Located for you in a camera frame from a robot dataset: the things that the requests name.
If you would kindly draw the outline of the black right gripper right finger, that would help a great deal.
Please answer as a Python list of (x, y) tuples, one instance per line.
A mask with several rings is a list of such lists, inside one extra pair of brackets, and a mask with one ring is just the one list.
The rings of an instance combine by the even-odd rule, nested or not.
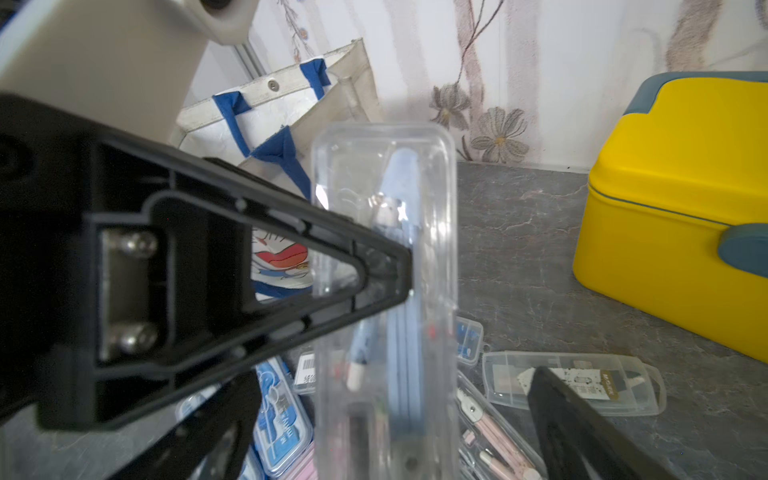
[(527, 398), (550, 479), (675, 478), (551, 369), (534, 370)]

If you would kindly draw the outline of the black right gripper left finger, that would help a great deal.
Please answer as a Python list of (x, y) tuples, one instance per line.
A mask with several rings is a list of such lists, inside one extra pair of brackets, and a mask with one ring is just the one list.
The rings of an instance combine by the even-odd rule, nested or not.
[(260, 409), (258, 375), (250, 370), (223, 385), (114, 479), (188, 479), (206, 463), (203, 479), (240, 475)]

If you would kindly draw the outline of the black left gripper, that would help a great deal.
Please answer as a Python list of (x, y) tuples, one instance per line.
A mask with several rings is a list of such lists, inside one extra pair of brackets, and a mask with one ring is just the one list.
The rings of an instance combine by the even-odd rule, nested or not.
[(1, 97), (1, 414), (121, 427), (347, 326), (328, 300), (260, 301), (254, 229), (360, 259), (360, 227), (215, 159)]

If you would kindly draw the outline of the clear case blue compass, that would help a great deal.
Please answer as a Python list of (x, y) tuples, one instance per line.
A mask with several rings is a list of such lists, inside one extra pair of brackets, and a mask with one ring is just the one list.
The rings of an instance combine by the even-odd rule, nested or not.
[(312, 146), (316, 206), (361, 228), (348, 260), (312, 257), (314, 291), (350, 322), (315, 344), (322, 479), (454, 479), (456, 159), (430, 123), (335, 124)]

